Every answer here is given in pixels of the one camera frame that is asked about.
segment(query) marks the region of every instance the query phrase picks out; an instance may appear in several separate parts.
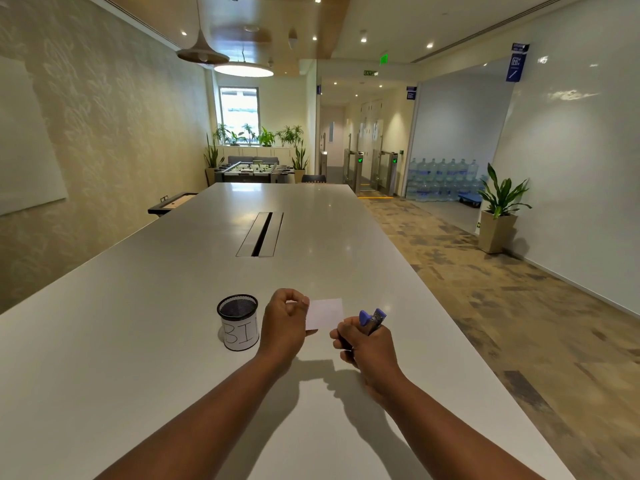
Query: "sticky note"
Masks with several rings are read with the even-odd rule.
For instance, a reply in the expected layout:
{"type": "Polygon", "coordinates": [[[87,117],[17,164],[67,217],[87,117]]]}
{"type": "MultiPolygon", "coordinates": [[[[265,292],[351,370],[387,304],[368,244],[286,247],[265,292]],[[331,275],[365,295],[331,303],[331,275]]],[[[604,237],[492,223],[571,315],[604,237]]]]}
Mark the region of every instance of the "sticky note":
{"type": "Polygon", "coordinates": [[[333,330],[342,320],[342,298],[315,299],[309,302],[307,330],[333,330]]]}

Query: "forearm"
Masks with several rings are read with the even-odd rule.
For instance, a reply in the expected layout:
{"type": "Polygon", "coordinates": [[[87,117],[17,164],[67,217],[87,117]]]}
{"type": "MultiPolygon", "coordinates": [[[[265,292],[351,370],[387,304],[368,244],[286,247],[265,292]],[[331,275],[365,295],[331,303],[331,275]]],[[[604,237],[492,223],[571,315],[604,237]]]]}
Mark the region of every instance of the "forearm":
{"type": "Polygon", "coordinates": [[[277,364],[256,356],[98,479],[212,478],[277,379],[277,364]]]}
{"type": "Polygon", "coordinates": [[[541,480],[404,376],[386,387],[383,405],[435,480],[541,480]]]}

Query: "planter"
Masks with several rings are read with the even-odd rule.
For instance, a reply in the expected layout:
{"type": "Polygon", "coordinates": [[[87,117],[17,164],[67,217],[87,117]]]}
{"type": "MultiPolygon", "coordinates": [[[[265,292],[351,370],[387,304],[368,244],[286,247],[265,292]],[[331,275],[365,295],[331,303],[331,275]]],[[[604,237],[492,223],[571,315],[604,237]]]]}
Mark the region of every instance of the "planter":
{"type": "Polygon", "coordinates": [[[307,170],[293,170],[296,174],[296,183],[299,184],[302,182],[302,176],[307,172],[307,170]]]}
{"type": "Polygon", "coordinates": [[[494,219],[489,212],[482,212],[478,248],[487,254],[501,253],[504,245],[511,238],[517,218],[517,216],[502,216],[494,219]]]}
{"type": "Polygon", "coordinates": [[[205,168],[204,176],[207,177],[207,186],[210,187],[216,183],[216,169],[215,168],[205,168]]]}

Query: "whiteboard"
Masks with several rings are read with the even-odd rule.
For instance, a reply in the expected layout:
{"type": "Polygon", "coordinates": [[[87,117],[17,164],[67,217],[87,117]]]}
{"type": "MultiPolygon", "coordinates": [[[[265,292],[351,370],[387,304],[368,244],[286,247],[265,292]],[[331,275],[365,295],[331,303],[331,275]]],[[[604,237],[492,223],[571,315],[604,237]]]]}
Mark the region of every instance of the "whiteboard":
{"type": "Polygon", "coordinates": [[[27,69],[0,57],[0,216],[67,197],[27,69]]]}

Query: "tabletop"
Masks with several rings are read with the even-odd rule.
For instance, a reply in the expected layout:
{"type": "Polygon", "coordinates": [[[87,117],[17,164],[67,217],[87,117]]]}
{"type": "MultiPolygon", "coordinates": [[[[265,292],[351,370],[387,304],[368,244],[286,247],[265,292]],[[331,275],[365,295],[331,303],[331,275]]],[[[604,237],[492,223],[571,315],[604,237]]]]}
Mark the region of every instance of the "tabletop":
{"type": "MultiPolygon", "coordinates": [[[[0,316],[0,476],[87,479],[247,362],[218,302],[273,291],[388,313],[400,366],[548,480],[572,475],[346,185],[215,184],[0,316]],[[283,212],[273,257],[236,257],[283,212]]],[[[428,478],[395,423],[309,337],[220,479],[428,478]]]]}

